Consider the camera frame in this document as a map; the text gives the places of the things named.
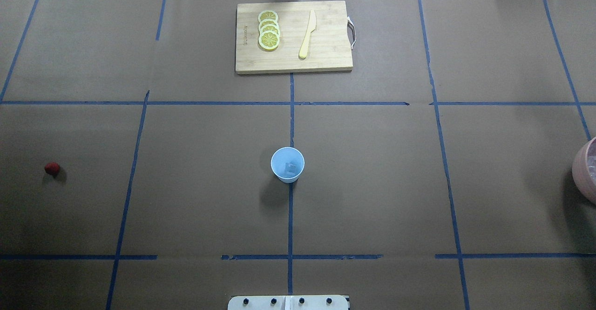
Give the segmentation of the clear ice cube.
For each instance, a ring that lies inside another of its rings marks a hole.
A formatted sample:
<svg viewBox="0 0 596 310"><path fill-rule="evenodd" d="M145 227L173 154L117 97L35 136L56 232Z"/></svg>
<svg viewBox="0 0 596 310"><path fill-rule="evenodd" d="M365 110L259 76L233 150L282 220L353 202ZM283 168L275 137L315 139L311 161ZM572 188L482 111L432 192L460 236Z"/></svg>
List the clear ice cube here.
<svg viewBox="0 0 596 310"><path fill-rule="evenodd" d="M294 163L286 163L285 164L285 176L287 177L294 177L296 176L296 174L298 174L298 172L300 172L300 166L298 164L294 164Z"/></svg>

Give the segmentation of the light blue paper cup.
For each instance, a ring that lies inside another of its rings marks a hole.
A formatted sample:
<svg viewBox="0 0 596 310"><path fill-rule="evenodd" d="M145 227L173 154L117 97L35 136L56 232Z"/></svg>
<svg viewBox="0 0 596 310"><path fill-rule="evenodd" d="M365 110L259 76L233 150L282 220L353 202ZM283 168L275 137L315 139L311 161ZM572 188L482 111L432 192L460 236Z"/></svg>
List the light blue paper cup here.
<svg viewBox="0 0 596 310"><path fill-rule="evenodd" d="M305 168L305 158L298 149L283 147L273 153L270 166L281 182L294 183Z"/></svg>

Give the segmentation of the pile of clear ice cubes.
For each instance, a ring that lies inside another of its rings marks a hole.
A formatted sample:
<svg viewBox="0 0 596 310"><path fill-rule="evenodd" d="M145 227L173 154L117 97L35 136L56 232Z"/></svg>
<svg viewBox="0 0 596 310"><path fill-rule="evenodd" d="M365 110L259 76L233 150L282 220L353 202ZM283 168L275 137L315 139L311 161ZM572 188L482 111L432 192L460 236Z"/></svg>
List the pile of clear ice cubes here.
<svg viewBox="0 0 596 310"><path fill-rule="evenodd" d="M593 183L596 182L596 156L595 155L587 155L587 167L588 173L590 178L592 179Z"/></svg>

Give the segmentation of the bamboo cutting board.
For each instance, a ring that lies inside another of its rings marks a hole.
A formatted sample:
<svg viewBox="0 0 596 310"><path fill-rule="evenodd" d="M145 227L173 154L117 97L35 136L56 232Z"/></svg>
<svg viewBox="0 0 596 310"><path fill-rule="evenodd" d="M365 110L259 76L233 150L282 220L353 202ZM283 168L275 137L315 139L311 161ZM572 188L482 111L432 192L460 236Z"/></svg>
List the bamboo cutting board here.
<svg viewBox="0 0 596 310"><path fill-rule="evenodd" d="M258 15L273 10L278 16L281 42L274 51L261 49ZM307 28L309 13L317 16L306 60L298 52ZM237 6L236 73L349 72L353 69L352 45L348 37L348 15L344 0L275 3L240 3Z"/></svg>

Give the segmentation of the lemon slice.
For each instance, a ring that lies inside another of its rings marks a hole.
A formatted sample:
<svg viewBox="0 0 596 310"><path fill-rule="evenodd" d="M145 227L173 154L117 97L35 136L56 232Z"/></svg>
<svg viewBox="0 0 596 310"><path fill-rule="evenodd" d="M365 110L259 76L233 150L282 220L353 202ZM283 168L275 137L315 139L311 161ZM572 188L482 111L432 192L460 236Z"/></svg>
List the lemon slice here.
<svg viewBox="0 0 596 310"><path fill-rule="evenodd" d="M264 34L258 39L260 48L266 51L274 51L279 47L280 42L281 37L277 38L275 34Z"/></svg>
<svg viewBox="0 0 596 310"><path fill-rule="evenodd" d="M259 36L262 37L264 34L275 34L279 38L281 32L279 26L276 24L266 24L259 30Z"/></svg>
<svg viewBox="0 0 596 310"><path fill-rule="evenodd" d="M259 32L260 32L260 34L262 34L266 31L272 31L272 32L279 33L280 28L279 28L279 24L278 24L277 20L274 20L274 19L262 20L259 23Z"/></svg>
<svg viewBox="0 0 596 310"><path fill-rule="evenodd" d="M258 15L258 20L259 23L262 23L264 21L273 21L273 22L278 22L279 20L279 16L278 14L273 11L273 10L263 10L260 12L260 14Z"/></svg>

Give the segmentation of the yellow plastic knife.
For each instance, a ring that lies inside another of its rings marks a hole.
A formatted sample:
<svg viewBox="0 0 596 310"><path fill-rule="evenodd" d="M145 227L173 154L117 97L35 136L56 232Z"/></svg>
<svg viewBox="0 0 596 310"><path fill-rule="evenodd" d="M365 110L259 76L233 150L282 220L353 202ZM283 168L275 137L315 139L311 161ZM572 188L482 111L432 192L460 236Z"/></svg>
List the yellow plastic knife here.
<svg viewBox="0 0 596 310"><path fill-rule="evenodd" d="M302 44L301 44L299 52L298 52L298 58L300 60L306 60L306 58L308 56L309 49L310 49L311 35L316 30L316 26L317 26L317 16L316 16L315 11L311 10L309 13L309 19L307 22L307 28L306 28L305 35L304 35L304 40L302 41Z"/></svg>

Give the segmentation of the red strawberry on table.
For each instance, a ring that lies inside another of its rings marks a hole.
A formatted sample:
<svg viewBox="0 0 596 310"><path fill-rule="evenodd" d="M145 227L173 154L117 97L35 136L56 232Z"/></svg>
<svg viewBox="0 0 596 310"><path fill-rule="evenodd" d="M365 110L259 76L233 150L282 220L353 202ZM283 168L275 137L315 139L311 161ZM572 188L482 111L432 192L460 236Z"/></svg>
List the red strawberry on table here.
<svg viewBox="0 0 596 310"><path fill-rule="evenodd" d="M46 174L51 175L52 177L55 178L60 173L61 166L58 163L51 162L51 163L45 164L44 170L45 170Z"/></svg>

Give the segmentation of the pink bowl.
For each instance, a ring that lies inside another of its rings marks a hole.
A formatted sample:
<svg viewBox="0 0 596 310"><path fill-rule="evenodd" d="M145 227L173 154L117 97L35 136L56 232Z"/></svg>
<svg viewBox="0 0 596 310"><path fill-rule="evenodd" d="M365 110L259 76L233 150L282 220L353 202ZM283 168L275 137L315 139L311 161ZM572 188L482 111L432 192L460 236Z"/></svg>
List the pink bowl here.
<svg viewBox="0 0 596 310"><path fill-rule="evenodd" d="M587 167L587 155L595 155L596 138L588 141L577 152L572 163L573 181L581 192L592 204L596 203L596 183L590 178Z"/></svg>

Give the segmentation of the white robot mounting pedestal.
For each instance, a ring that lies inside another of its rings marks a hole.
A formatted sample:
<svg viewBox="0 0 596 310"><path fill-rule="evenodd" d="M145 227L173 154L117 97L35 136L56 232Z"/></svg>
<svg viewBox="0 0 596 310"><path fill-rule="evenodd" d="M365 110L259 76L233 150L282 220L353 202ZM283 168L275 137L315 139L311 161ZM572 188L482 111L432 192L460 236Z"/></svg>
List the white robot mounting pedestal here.
<svg viewBox="0 0 596 310"><path fill-rule="evenodd" d="M349 310L344 295L265 295L230 298L228 310Z"/></svg>

